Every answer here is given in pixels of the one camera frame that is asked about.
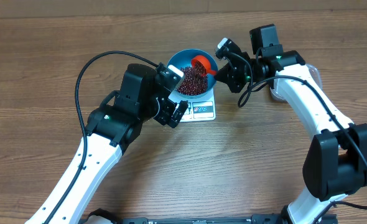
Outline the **orange measuring scoop blue handle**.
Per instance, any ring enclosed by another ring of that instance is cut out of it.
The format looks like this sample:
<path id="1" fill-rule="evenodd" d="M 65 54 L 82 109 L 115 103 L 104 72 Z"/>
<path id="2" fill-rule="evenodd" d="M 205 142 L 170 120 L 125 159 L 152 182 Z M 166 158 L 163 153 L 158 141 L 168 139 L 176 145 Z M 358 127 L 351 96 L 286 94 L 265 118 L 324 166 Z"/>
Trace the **orange measuring scoop blue handle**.
<path id="1" fill-rule="evenodd" d="M 191 59 L 191 65 L 195 67 L 196 65 L 201 65 L 203 67 L 203 73 L 201 74 L 202 77 L 207 75 L 216 75 L 216 71 L 211 68 L 210 61 L 202 55 L 197 55 L 193 59 Z"/>

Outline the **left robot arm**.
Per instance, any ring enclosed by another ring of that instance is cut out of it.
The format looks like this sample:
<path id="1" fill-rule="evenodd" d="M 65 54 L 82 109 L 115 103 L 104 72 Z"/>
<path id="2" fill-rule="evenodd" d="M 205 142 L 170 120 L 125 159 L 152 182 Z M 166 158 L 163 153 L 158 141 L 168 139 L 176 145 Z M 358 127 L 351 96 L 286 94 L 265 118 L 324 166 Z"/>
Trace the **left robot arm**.
<path id="1" fill-rule="evenodd" d="M 120 90 L 112 91 L 92 111 L 77 153 L 43 205 L 28 223 L 78 223 L 107 173 L 153 118 L 175 128 L 188 107 L 169 95 L 184 73 L 173 65 L 128 65 Z"/>

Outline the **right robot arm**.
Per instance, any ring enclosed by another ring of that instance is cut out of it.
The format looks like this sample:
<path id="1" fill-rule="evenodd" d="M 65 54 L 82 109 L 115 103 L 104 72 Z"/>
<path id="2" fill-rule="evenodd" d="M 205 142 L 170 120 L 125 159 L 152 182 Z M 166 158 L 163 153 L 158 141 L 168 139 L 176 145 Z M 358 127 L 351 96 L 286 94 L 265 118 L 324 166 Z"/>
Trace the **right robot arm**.
<path id="1" fill-rule="evenodd" d="M 295 50 L 285 51 L 275 25 L 250 31 L 253 54 L 224 38 L 215 55 L 226 65 L 217 81 L 239 93 L 244 106 L 265 86 L 294 110 L 311 144 L 302 168 L 305 187 L 281 213 L 253 215 L 251 223 L 336 223 L 329 210 L 367 186 L 367 124 L 355 124 L 329 100 Z"/>

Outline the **white digital kitchen scale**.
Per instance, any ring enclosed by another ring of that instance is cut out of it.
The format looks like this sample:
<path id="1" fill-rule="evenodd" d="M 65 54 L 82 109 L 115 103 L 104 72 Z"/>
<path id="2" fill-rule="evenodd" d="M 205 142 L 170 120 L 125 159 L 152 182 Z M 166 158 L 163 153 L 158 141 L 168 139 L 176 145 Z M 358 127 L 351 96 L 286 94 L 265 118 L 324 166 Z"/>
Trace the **white digital kitchen scale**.
<path id="1" fill-rule="evenodd" d="M 175 103 L 188 101 L 188 108 L 181 123 L 213 121 L 216 118 L 215 97 L 213 88 L 201 95 L 183 95 L 177 91 L 173 91 L 169 99 Z"/>

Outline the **red beans in bowl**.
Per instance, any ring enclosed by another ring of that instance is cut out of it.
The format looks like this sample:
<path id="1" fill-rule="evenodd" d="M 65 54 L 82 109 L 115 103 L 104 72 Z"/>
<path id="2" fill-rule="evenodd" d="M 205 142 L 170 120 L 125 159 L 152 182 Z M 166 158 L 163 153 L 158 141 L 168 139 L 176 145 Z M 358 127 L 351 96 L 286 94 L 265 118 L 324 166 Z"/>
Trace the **red beans in bowl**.
<path id="1" fill-rule="evenodd" d="M 196 63 L 194 67 L 187 66 L 180 69 L 185 78 L 178 88 L 178 92 L 183 95 L 201 95 L 208 89 L 208 78 L 203 76 L 205 69 L 199 63 Z"/>

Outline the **blue metal bowl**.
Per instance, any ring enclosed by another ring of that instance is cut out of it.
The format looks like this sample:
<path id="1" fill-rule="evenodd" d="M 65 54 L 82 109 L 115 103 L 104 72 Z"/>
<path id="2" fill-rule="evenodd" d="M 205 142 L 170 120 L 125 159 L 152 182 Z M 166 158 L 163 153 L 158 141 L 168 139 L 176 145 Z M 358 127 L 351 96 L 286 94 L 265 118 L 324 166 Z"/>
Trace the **blue metal bowl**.
<path id="1" fill-rule="evenodd" d="M 197 55 L 202 55 L 205 58 L 208 59 L 211 65 L 211 69 L 214 71 L 218 70 L 218 65 L 214 58 L 207 52 L 202 51 L 200 49 L 185 49 L 177 52 L 172 58 L 169 60 L 168 65 L 173 65 L 176 68 L 184 68 L 184 67 L 190 67 L 191 66 L 191 60 L 196 57 Z M 199 95 L 185 95 L 181 94 L 178 90 L 175 90 L 174 93 L 178 95 L 181 98 L 187 98 L 187 99 L 195 99 L 195 98 L 201 98 L 208 94 L 213 87 L 215 86 L 216 80 L 214 79 L 213 75 L 208 74 L 207 75 L 208 80 L 208 86 L 207 89 L 199 94 Z"/>

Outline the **clear plastic container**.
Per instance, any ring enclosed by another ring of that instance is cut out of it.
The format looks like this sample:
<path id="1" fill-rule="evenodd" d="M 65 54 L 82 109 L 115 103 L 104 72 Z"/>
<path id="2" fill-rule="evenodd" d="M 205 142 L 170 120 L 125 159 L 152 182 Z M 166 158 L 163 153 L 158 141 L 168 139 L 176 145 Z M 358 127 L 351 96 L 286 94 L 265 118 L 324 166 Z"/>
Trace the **clear plastic container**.
<path id="1" fill-rule="evenodd" d="M 308 67 L 310 75 L 313 78 L 314 82 L 322 90 L 323 89 L 322 79 L 320 77 L 320 73 L 319 73 L 318 69 L 315 66 L 313 66 L 311 64 L 308 64 L 308 63 L 306 63 L 305 65 Z M 276 91 L 275 88 L 270 87 L 269 89 L 270 89 L 270 92 L 271 92 L 271 96 L 274 100 L 286 103 L 286 100 L 284 99 L 284 97 L 281 96 L 280 94 L 278 94 L 278 92 Z"/>

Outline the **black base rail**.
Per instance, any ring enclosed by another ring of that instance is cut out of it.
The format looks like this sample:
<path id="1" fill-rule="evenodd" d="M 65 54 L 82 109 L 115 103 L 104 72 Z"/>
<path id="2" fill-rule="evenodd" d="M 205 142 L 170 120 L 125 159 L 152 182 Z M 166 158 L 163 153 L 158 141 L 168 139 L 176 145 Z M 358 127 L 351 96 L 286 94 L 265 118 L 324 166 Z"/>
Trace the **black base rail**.
<path id="1" fill-rule="evenodd" d="M 288 218 L 281 214 L 255 214 L 250 217 L 218 217 L 218 218 L 165 218 L 151 219 L 118 218 L 115 214 L 99 208 L 86 218 L 81 218 L 79 224 L 289 224 Z"/>

